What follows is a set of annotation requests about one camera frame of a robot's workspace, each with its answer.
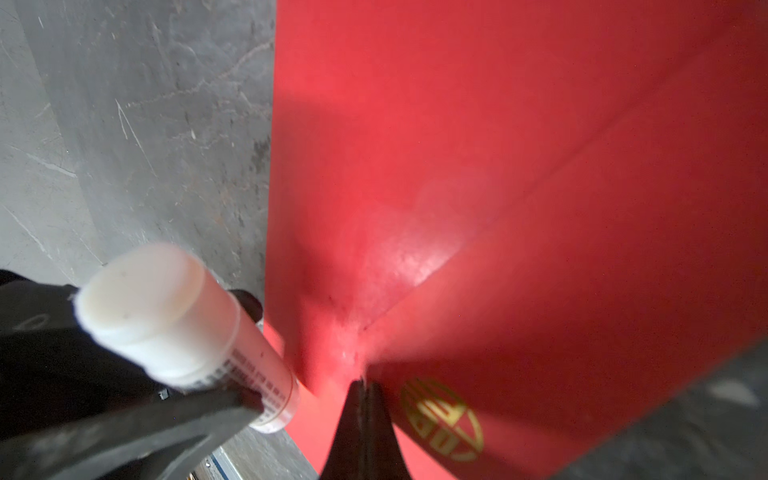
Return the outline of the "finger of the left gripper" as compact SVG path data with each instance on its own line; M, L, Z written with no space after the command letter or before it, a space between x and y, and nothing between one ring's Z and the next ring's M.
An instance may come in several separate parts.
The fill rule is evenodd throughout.
M162 390L80 328L76 294L72 285L2 271L2 440L104 414Z
M1 442L3 479L185 479L263 412L228 388L176 395Z

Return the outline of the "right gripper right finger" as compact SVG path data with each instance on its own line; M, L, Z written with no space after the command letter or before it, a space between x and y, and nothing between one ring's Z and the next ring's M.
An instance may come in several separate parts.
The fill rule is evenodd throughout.
M363 478L412 479L395 435L383 390L375 382L364 384Z

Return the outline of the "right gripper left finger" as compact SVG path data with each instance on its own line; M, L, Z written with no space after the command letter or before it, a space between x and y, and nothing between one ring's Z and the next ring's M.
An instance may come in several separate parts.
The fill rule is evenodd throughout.
M339 423L320 480L361 479L364 454L362 440L362 412L365 383L356 380L350 384Z

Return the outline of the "white glue stick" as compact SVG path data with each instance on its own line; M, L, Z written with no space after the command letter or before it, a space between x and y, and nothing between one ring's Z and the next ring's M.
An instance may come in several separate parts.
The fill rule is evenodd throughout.
M298 410L298 380L258 328L260 317L174 244L112 260L79 289L74 310L97 344L161 384L187 392L234 382L258 393L256 431L278 432Z

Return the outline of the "red envelope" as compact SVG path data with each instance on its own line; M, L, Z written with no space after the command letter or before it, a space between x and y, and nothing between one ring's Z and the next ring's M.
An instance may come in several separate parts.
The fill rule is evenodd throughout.
M419 479L539 479L767 332L763 1L281 1L267 331Z

